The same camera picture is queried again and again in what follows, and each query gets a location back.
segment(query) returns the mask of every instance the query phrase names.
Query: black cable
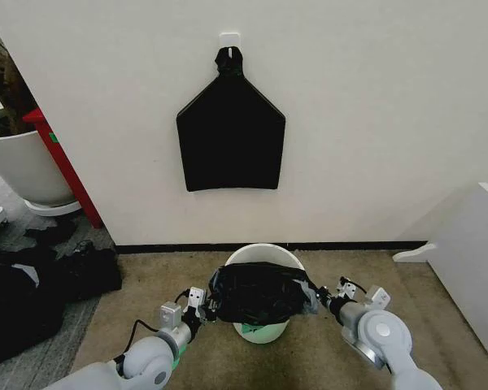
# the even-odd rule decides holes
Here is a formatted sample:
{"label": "black cable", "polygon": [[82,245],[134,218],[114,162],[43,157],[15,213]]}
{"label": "black cable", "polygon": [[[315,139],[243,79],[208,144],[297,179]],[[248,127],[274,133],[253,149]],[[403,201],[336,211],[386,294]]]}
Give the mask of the black cable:
{"label": "black cable", "polygon": [[189,296],[189,294],[190,294],[190,289],[189,289],[189,288],[187,288],[185,291],[183,291],[182,293],[180,293],[180,294],[177,296],[177,298],[176,298],[176,300],[175,300],[174,302],[175,302],[175,303],[177,303],[177,301],[179,301],[179,300],[181,299],[181,297],[188,297],[188,296]]}
{"label": "black cable", "polygon": [[340,283],[342,284],[342,286],[345,285],[345,283],[353,284],[354,286],[359,288],[361,291],[363,291],[364,294],[367,293],[367,290],[365,288],[363,288],[360,284],[357,284],[356,282],[353,282],[352,280],[349,280],[348,278],[344,278],[343,276],[340,278]]}
{"label": "black cable", "polygon": [[357,284],[356,282],[353,282],[352,280],[349,280],[347,283],[350,283],[350,284],[353,284],[354,286],[356,286],[357,288],[359,288],[361,291],[364,292],[364,294],[367,293],[367,290],[363,287],[361,287],[359,284]]}
{"label": "black cable", "polygon": [[159,329],[154,329],[153,327],[151,327],[150,325],[148,325],[144,321],[142,321],[140,319],[136,319],[136,322],[133,323],[133,326],[132,326],[132,333],[130,334],[129,343],[127,344],[127,347],[124,349],[123,353],[126,353],[130,349],[130,345],[132,345],[133,337],[136,335],[136,329],[137,329],[137,325],[139,323],[143,327],[145,327],[146,329],[148,329],[149,331],[152,331],[152,332],[158,332],[159,331]]}

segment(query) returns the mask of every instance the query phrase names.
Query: black baseboard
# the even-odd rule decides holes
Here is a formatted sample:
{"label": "black baseboard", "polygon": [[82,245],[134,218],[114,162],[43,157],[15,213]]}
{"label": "black baseboard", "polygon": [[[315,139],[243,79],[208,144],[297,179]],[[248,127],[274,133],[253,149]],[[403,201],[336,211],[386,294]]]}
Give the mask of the black baseboard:
{"label": "black baseboard", "polygon": [[[412,250],[426,244],[426,241],[359,241],[359,242],[281,242],[274,243],[288,250]],[[152,254],[162,252],[231,252],[248,245],[240,244],[157,244],[157,245],[117,245],[119,254]]]}

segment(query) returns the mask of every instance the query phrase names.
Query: white bucket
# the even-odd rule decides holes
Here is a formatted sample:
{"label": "white bucket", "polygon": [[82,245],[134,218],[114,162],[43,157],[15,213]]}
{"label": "white bucket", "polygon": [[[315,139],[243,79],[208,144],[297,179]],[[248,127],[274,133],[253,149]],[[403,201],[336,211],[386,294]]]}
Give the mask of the white bucket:
{"label": "white bucket", "polygon": [[[279,266],[304,270],[302,263],[288,250],[273,244],[252,244],[232,254],[226,266],[236,262],[270,262]],[[235,330],[246,340],[255,344],[266,344],[276,340],[287,327],[288,321],[267,325],[256,331],[242,333],[242,324],[233,323]]]}

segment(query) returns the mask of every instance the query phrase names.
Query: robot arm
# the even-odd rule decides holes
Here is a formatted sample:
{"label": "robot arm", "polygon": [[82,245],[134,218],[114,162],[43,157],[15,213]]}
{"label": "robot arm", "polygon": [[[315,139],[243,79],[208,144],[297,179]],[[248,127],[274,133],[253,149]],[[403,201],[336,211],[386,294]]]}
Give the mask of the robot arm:
{"label": "robot arm", "polygon": [[338,294],[321,288],[321,303],[343,325],[342,336],[361,356],[378,369],[387,366],[394,390],[441,390],[439,383],[419,369],[410,356],[412,337],[407,325],[385,311],[390,296],[381,287],[365,292],[365,303],[352,300],[356,291],[349,279],[341,278]]}
{"label": "robot arm", "polygon": [[[372,286],[366,301],[352,298],[357,285],[346,278],[338,294],[326,287],[318,290],[320,302],[343,326],[342,336],[378,369],[387,366],[394,390],[441,390],[438,382],[420,370],[410,356],[412,338],[405,323],[384,309],[390,301],[383,288]],[[134,343],[125,353],[107,363],[91,364],[46,388],[46,390],[160,390],[169,381],[186,345],[195,338],[200,325],[215,316],[205,305],[206,291],[186,290],[184,310],[174,302],[161,306],[161,328],[155,336]]]}
{"label": "robot arm", "polygon": [[192,287],[184,311],[166,302],[159,312],[159,331],[134,343],[126,352],[107,363],[93,363],[50,385],[46,390],[160,390],[186,345],[195,338],[202,323],[199,311],[205,290]]}

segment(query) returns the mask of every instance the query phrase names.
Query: red panel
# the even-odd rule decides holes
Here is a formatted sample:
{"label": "red panel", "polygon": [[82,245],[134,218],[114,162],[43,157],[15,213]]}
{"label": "red panel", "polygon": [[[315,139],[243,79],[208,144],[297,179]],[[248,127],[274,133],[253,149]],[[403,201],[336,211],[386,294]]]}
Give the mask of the red panel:
{"label": "red panel", "polygon": [[71,162],[68,161],[68,158],[63,152],[61,145],[58,142],[54,142],[50,137],[50,134],[53,131],[47,123],[41,110],[37,108],[36,110],[29,112],[26,116],[24,116],[24,121],[29,124],[34,124],[36,130],[40,134],[41,139],[46,144],[47,149],[56,162],[56,165],[58,165],[63,177],[74,193],[76,200],[81,204],[87,219],[90,221],[92,226],[95,228],[100,228],[103,225],[101,217],[99,216],[96,207],[90,200],[89,194],[86,192],[80,178],[74,171],[74,168],[72,168]]}

